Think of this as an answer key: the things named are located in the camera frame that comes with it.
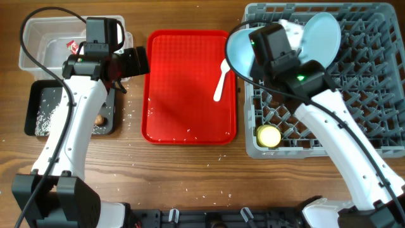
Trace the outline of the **brown carrot stick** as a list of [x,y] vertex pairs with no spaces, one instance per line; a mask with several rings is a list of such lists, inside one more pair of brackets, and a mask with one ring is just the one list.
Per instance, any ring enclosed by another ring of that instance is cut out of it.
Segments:
[[96,126],[102,126],[102,125],[104,125],[104,122],[105,122],[105,118],[102,115],[97,115],[94,124]]

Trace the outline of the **white plastic spoon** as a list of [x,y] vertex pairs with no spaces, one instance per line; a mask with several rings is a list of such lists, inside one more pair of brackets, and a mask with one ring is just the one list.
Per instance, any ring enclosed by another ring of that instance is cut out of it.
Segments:
[[225,76],[226,74],[230,71],[230,66],[227,63],[227,60],[224,59],[220,65],[220,70],[221,70],[221,75],[220,79],[218,81],[218,84],[216,86],[215,93],[213,95],[213,100],[215,102],[219,102],[221,99],[222,91],[223,91],[223,86],[225,82]]

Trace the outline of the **light blue bowl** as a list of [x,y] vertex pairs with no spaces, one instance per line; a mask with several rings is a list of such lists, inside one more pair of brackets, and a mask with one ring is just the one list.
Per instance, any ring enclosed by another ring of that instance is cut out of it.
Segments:
[[256,61],[249,34],[255,28],[245,28],[234,32],[228,39],[227,54],[230,64],[244,77],[263,79],[263,68]]

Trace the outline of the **white rice pile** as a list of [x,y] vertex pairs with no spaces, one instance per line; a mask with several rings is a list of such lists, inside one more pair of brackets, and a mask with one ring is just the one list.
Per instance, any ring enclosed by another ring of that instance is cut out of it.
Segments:
[[35,136],[48,136],[52,126],[52,118],[56,110],[59,108],[57,105],[49,111],[38,111],[35,121]]

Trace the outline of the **yellow cup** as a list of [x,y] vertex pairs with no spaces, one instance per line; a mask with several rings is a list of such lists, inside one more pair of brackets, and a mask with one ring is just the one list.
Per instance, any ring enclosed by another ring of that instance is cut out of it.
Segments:
[[281,141],[280,131],[271,125],[259,126],[256,130],[257,144],[261,147],[274,148]]

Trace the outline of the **light blue plate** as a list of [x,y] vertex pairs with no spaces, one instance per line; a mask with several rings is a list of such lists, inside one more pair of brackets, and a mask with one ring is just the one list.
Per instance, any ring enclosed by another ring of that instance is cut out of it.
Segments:
[[315,60],[327,68],[338,53],[340,41],[340,25],[335,17],[318,13],[304,26],[299,59],[301,63]]

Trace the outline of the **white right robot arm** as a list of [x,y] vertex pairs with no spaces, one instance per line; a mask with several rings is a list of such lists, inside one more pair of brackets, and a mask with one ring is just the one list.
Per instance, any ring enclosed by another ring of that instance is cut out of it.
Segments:
[[404,179],[376,152],[349,113],[323,65],[301,63],[277,23],[259,20],[248,35],[252,66],[263,69],[265,90],[319,140],[343,177],[349,201],[315,197],[301,209],[308,227],[403,227]]

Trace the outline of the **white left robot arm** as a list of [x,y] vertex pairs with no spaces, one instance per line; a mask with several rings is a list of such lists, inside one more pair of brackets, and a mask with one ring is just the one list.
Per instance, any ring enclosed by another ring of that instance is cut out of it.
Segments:
[[144,47],[124,48],[119,20],[87,17],[86,39],[63,63],[56,81],[61,101],[46,145],[29,174],[18,174],[12,193],[19,227],[140,227],[128,203],[102,201],[85,179],[85,158],[99,110],[111,89],[124,92],[123,78],[149,72]]

